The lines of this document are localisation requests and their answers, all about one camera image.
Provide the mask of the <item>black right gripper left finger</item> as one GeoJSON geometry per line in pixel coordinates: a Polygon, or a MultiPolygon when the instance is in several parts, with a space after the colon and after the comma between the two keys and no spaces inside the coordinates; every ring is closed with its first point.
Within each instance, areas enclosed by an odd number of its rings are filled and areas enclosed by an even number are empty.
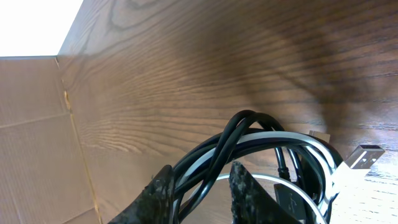
{"type": "Polygon", "coordinates": [[[174,210],[174,171],[164,166],[139,196],[109,224],[170,224],[174,210]]]}

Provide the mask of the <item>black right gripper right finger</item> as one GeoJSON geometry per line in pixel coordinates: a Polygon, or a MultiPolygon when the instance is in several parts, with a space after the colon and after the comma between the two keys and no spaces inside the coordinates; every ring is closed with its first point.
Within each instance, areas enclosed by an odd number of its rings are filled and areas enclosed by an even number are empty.
{"type": "Polygon", "coordinates": [[[229,187],[234,224],[299,224],[240,162],[232,163],[229,187]]]}

